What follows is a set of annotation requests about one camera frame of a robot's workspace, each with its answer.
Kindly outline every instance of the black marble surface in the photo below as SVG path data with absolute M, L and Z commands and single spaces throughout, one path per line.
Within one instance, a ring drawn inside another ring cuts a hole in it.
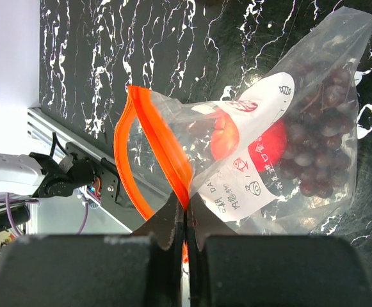
M 184 103 L 233 98 L 344 5 L 372 14 L 362 0 L 41 0 L 42 110 L 112 155 L 128 84 Z M 355 201 L 315 232 L 349 240 L 372 276 L 372 37 L 358 71 Z

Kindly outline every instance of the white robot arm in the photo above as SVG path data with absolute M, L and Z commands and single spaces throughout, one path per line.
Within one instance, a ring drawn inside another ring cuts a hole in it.
M 69 196 L 93 180 L 90 161 L 70 162 L 68 169 L 48 155 L 5 155 L 0 153 L 0 192 L 33 197 Z

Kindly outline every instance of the printed label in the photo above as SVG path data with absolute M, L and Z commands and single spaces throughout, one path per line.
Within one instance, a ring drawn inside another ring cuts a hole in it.
M 248 152 L 248 145 L 261 137 L 286 112 L 294 96 L 293 78 L 284 72 L 261 79 L 234 102 L 215 102 L 228 113 L 240 136 L 239 148 L 198 190 L 207 207 L 222 221 L 238 221 L 263 208 L 277 197 L 269 192 L 258 174 Z M 264 171 L 274 167 L 262 152 Z M 272 177 L 278 190 L 282 189 L 277 176 Z
M 279 72 L 255 83 L 239 100 L 215 102 L 236 124 L 239 149 L 248 146 L 281 118 L 294 97 L 294 88 L 294 79 Z
M 247 148 L 233 155 L 198 192 L 224 222 L 250 216 L 277 198 L 264 185 Z

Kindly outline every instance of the red logo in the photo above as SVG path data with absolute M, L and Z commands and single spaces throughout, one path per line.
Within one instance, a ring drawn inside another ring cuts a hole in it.
M 244 162 L 242 158 L 237 158 L 232 165 L 239 171 L 245 171 L 245 168 L 248 169 L 247 161 Z
M 226 104 L 243 112 L 252 112 L 258 108 L 258 104 L 249 100 L 226 101 Z

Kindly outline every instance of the white wall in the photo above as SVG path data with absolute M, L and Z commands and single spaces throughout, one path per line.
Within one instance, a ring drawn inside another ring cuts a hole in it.
M 0 152 L 25 153 L 39 99 L 39 0 L 0 0 Z

